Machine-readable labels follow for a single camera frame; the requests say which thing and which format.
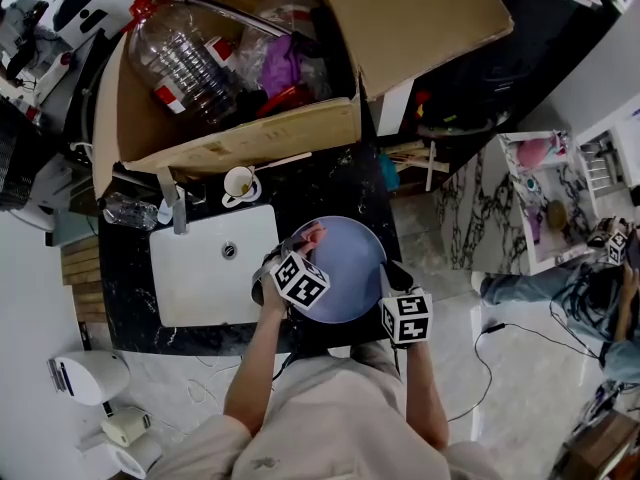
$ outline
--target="metal pipe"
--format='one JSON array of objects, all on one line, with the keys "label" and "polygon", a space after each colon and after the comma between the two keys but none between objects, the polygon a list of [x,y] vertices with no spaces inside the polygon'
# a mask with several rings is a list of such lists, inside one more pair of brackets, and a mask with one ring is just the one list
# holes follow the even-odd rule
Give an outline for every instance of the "metal pipe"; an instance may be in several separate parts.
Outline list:
[{"label": "metal pipe", "polygon": [[269,34],[273,37],[281,37],[281,36],[290,36],[291,31],[287,30],[285,27],[281,27],[280,25],[276,25],[264,18],[260,18],[259,16],[254,16],[253,14],[249,14],[248,12],[241,11],[240,9],[236,9],[229,5],[216,2],[215,0],[178,0],[180,2],[184,2],[185,4],[192,4],[198,7],[202,7],[203,9],[208,9],[213,11],[220,16],[224,16],[225,18],[229,18],[233,21],[237,21],[238,23],[242,23],[247,27],[255,28],[260,32],[264,32],[265,34]]}]

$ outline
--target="plastic bottle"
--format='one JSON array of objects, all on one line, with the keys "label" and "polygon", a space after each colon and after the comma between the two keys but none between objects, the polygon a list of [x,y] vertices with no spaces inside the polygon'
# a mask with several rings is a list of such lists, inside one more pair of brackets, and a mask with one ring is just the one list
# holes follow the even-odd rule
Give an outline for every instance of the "plastic bottle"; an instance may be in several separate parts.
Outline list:
[{"label": "plastic bottle", "polygon": [[129,58],[157,99],[185,123],[215,132],[237,110],[237,79],[205,47],[189,6],[177,0],[135,0]]},{"label": "plastic bottle", "polygon": [[100,200],[100,209],[109,224],[151,231],[158,225],[158,208],[120,192],[113,192]]}]

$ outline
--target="sink drain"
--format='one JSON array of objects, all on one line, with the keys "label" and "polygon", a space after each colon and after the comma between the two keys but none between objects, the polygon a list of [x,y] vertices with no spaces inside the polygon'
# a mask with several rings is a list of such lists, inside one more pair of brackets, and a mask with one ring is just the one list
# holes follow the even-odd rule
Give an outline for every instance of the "sink drain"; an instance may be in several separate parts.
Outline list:
[{"label": "sink drain", "polygon": [[226,242],[222,246],[222,257],[225,260],[232,260],[238,254],[238,248],[233,242]]}]

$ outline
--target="white mug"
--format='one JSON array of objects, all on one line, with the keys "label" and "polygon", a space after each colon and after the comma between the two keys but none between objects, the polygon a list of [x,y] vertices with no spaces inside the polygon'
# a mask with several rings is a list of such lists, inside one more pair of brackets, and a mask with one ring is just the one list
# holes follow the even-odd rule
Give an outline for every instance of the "white mug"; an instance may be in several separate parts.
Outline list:
[{"label": "white mug", "polygon": [[233,208],[240,203],[256,201],[262,194],[262,185],[248,167],[234,167],[224,177],[224,191],[222,204]]}]

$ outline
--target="person in blue jeans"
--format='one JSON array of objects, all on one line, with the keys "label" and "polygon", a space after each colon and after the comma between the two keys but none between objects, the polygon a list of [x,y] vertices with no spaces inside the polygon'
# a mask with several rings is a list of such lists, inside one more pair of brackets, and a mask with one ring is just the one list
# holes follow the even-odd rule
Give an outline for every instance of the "person in blue jeans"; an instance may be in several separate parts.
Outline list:
[{"label": "person in blue jeans", "polygon": [[471,284],[490,305],[506,301],[555,302],[569,328],[603,342],[600,361],[607,378],[640,383],[640,273],[628,264],[554,267],[534,276],[474,272]]}]

